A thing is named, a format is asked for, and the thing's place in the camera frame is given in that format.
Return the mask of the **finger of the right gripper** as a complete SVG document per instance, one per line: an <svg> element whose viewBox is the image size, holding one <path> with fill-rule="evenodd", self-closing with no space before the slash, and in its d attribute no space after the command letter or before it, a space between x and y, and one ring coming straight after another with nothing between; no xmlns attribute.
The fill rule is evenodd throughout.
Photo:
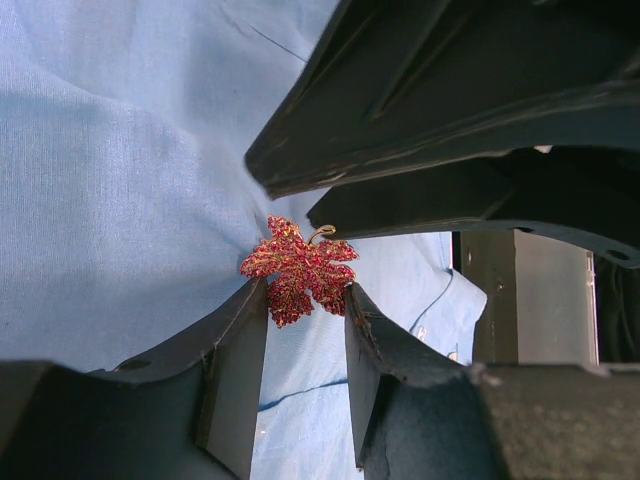
<svg viewBox="0 0 640 480"><path fill-rule="evenodd" d="M639 265L639 179L582 162L478 160L331 188L307 213L341 239L520 230Z"/></svg>
<svg viewBox="0 0 640 480"><path fill-rule="evenodd" d="M343 1L246 153L274 198L533 146L639 146L635 1Z"/></svg>

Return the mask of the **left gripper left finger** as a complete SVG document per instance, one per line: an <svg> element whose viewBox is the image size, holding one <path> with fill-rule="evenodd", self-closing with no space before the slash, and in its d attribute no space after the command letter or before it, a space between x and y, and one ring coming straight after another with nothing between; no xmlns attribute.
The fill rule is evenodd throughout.
<svg viewBox="0 0 640 480"><path fill-rule="evenodd" d="M268 327L266 283L112 371L1 365L5 479L246 479Z"/></svg>

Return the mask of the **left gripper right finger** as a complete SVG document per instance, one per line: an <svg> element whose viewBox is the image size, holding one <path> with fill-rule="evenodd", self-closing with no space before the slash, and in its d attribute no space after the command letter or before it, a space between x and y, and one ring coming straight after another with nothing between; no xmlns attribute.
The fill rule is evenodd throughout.
<svg viewBox="0 0 640 480"><path fill-rule="evenodd" d="M634 364L462 366L345 293L355 462L368 479L635 479Z"/></svg>

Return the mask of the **red maple leaf brooch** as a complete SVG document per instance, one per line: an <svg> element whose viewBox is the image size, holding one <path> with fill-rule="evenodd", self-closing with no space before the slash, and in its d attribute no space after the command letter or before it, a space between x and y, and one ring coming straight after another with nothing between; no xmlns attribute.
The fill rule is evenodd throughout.
<svg viewBox="0 0 640 480"><path fill-rule="evenodd" d="M258 244L243 261L240 273L248 278L271 278L267 288L268 310L277 327L309 316L316 304L332 315L345 314L345 291L355 279L347 265L359 258L344 240L330 240L336 233L323 225L310 238L294 222L270 215L271 237Z"/></svg>

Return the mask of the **blue button-up shirt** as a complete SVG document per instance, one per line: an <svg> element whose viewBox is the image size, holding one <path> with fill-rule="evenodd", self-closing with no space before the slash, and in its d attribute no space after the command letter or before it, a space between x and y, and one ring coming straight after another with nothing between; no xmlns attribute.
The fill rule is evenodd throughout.
<svg viewBox="0 0 640 480"><path fill-rule="evenodd" d="M243 155L338 1L1 1L1 358L111 369L221 305L270 201ZM449 233L356 240L356 280L463 364L486 295ZM363 479L344 320L269 322L250 479Z"/></svg>

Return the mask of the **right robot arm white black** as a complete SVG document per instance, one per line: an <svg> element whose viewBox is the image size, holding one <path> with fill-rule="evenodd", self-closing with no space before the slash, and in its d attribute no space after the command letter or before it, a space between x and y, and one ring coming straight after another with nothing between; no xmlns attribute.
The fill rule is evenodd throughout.
<svg viewBox="0 0 640 480"><path fill-rule="evenodd" d="M639 264L639 5L342 1L245 161L341 238L451 231L475 359L594 362L594 260Z"/></svg>

